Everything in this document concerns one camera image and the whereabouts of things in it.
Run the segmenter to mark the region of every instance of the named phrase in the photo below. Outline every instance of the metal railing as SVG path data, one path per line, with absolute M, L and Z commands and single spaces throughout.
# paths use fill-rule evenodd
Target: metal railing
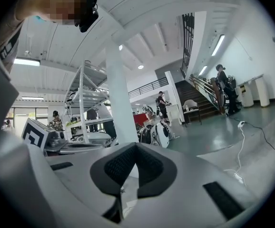
M 143 93 L 146 93 L 148 91 L 151 91 L 151 90 L 154 90 L 154 89 L 160 88 L 162 86 L 166 86 L 166 85 L 168 85 L 168 81 L 167 81 L 166 77 L 158 79 L 158 80 L 153 81 L 147 85 L 144 85 L 140 88 L 130 91 L 129 98 L 133 98 L 135 96 L 141 95 Z
M 184 50 L 183 50 L 183 62 L 180 68 L 183 77 L 185 78 L 188 64 L 190 61 L 191 49 L 193 47 L 194 28 L 195 28 L 195 14 L 183 14 L 183 35 L 184 35 Z
M 205 95 L 207 99 L 217 108 L 217 110 L 223 114 L 225 112 L 225 109 L 222 104 L 221 94 L 219 92 L 219 89 L 216 85 L 216 81 L 214 78 L 212 78 L 210 81 L 210 84 L 203 81 L 202 79 L 196 78 L 193 75 L 190 76 L 189 80 L 194 84 L 195 89 L 198 90 L 200 93 Z

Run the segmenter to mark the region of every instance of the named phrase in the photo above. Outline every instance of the staircase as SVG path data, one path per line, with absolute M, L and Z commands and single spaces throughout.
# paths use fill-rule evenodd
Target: staircase
M 203 96 L 199 91 L 197 91 L 191 84 L 186 80 L 175 83 L 177 87 L 177 92 L 180 97 L 181 105 L 184 104 L 186 100 L 193 100 L 198 103 L 201 119 L 211 117 L 213 115 L 219 115 L 220 112 L 215 108 L 213 104 L 205 96 Z M 189 115 L 191 121 L 198 121 L 198 114 L 192 113 Z

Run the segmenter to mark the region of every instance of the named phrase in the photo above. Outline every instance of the fluorescent light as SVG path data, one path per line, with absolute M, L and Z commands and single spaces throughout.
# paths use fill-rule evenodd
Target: fluorescent light
M 30 66 L 40 66 L 39 60 L 33 59 L 23 59 L 23 58 L 16 58 L 14 64 L 22 64 L 22 65 L 30 65 Z
M 204 66 L 199 75 L 203 74 L 204 70 L 207 68 L 207 66 Z
M 30 97 L 30 96 L 23 96 L 21 97 L 23 100 L 43 100 L 43 97 Z
M 225 37 L 225 35 L 221 35 L 221 36 L 220 36 L 219 41 L 218 41 L 218 43 L 217 43 L 217 45 L 216 45 L 216 48 L 215 48 L 215 50 L 214 50 L 212 56 L 214 56 L 214 55 L 217 53 L 219 47 L 220 47 L 221 44 L 222 44 L 222 41 L 224 40 L 224 37 Z

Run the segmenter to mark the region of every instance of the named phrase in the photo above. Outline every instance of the red object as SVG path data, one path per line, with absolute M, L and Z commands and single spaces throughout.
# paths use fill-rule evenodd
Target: red object
M 136 124 L 140 124 L 142 127 L 144 126 L 144 122 L 148 121 L 145 113 L 133 115 L 133 119 Z

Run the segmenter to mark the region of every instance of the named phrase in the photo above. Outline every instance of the black slot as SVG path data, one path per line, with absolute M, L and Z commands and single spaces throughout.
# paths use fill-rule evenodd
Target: black slot
M 227 220 L 232 219 L 244 211 L 216 181 L 205 184 L 203 187 Z
M 63 162 L 63 163 L 59 163 L 59 164 L 55 164 L 55 165 L 51 165 L 51 168 L 53 171 L 57 171 L 57 170 L 61 170 L 67 167 L 72 166 L 73 164 L 70 162 Z

